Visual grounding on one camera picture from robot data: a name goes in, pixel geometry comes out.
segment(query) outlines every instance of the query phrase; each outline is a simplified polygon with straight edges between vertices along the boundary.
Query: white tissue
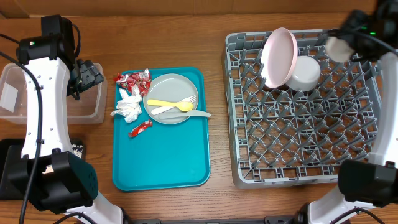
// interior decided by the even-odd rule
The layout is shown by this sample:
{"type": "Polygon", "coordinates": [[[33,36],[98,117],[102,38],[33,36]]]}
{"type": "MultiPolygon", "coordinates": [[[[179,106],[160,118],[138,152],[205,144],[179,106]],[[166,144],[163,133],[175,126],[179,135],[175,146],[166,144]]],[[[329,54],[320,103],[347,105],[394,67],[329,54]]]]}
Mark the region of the white tissue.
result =
{"type": "Polygon", "coordinates": [[[139,106],[139,102],[141,102],[142,97],[139,94],[138,86],[134,85],[131,96],[129,96],[127,91],[123,88],[120,88],[119,92],[122,99],[118,101],[118,105],[116,106],[117,110],[113,111],[111,115],[114,116],[116,114],[120,114],[124,116],[124,120],[127,123],[131,123],[142,113],[141,107],[139,106]]]}

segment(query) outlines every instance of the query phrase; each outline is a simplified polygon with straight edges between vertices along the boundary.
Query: transparent container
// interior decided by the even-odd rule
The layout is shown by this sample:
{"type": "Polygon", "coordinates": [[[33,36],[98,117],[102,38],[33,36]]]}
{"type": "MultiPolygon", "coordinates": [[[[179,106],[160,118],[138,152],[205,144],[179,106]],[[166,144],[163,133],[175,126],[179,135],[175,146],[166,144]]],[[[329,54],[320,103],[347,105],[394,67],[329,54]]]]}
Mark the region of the transparent container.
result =
{"type": "MultiPolygon", "coordinates": [[[[103,74],[102,66],[94,66],[103,74]]],[[[108,82],[91,87],[80,94],[80,100],[67,97],[68,124],[98,124],[104,122],[108,82]]],[[[15,64],[4,67],[0,77],[0,119],[15,124],[27,123],[27,90],[24,73],[15,64]]]]}

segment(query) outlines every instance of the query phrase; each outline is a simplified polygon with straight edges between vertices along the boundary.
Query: red wrapper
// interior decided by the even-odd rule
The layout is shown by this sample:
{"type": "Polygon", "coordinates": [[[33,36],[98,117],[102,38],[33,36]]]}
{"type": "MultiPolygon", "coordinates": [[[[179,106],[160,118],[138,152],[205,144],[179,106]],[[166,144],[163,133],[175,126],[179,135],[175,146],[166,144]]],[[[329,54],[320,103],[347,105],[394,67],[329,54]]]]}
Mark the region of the red wrapper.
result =
{"type": "Polygon", "coordinates": [[[152,127],[152,121],[149,119],[135,127],[130,133],[130,138],[136,137],[139,133],[145,131],[148,127],[152,127]]]}
{"type": "Polygon", "coordinates": [[[150,88],[150,82],[152,77],[148,69],[141,72],[128,73],[121,75],[120,73],[114,79],[122,88],[125,88],[128,92],[132,92],[134,85],[138,86],[141,96],[145,96],[150,88]]]}

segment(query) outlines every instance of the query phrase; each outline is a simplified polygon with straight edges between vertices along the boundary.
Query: pink plate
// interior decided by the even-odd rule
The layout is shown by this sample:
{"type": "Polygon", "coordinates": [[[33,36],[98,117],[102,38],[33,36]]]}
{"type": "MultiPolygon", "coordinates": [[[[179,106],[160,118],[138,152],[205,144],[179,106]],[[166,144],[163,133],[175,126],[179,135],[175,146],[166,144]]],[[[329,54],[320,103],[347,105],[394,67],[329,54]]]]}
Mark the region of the pink plate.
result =
{"type": "Polygon", "coordinates": [[[268,37],[261,55],[261,76],[266,86],[277,88],[292,76],[297,61],[297,41],[286,28],[278,28],[268,37]]]}

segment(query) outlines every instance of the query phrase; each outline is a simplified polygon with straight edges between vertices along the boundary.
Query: fork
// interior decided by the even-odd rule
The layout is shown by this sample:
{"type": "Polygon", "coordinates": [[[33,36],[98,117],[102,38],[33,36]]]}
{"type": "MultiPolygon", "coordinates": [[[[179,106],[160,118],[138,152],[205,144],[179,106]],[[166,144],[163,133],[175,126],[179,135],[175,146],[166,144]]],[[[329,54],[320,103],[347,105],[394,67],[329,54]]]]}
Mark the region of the fork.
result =
{"type": "MultiPolygon", "coordinates": [[[[185,99],[182,99],[182,100],[179,101],[179,102],[187,101],[187,102],[193,103],[193,102],[195,102],[196,100],[198,100],[198,98],[197,98],[197,96],[195,95],[195,96],[190,96],[190,97],[187,97],[187,98],[185,98],[185,99]]],[[[151,113],[152,115],[157,115],[157,114],[163,113],[164,111],[168,111],[169,109],[171,109],[171,108],[173,108],[173,107],[174,107],[174,106],[160,106],[160,107],[155,108],[155,109],[153,109],[152,111],[150,111],[150,113],[151,113]]]]}

